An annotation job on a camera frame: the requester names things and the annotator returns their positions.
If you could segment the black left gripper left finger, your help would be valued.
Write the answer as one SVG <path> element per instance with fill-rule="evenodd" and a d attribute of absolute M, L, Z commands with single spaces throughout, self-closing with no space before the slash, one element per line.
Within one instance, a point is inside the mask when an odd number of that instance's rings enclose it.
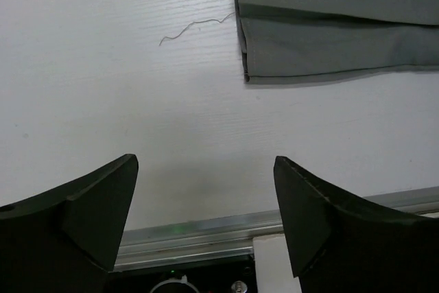
<path fill-rule="evenodd" d="M 83 177 L 1 207 L 2 292 L 102 292 L 139 171 L 125 154 Z"/>

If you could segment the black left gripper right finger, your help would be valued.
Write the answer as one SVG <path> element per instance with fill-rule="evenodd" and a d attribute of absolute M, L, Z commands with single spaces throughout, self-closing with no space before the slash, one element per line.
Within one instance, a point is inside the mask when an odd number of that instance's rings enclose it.
<path fill-rule="evenodd" d="M 437 292 L 438 221 L 363 199 L 287 157 L 274 184 L 303 292 Z"/>

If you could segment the grey pleated skirt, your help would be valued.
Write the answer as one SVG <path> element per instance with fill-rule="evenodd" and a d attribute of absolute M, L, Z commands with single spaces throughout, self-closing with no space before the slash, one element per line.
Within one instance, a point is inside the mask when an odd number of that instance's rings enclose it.
<path fill-rule="evenodd" d="M 438 0 L 235 0 L 245 81 L 438 69 Z"/>

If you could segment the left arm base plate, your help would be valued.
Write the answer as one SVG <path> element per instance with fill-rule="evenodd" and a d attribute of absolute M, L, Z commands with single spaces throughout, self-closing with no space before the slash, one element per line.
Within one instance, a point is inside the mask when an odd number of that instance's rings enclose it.
<path fill-rule="evenodd" d="M 105 292 L 257 292 L 249 255 L 114 272 Z"/>

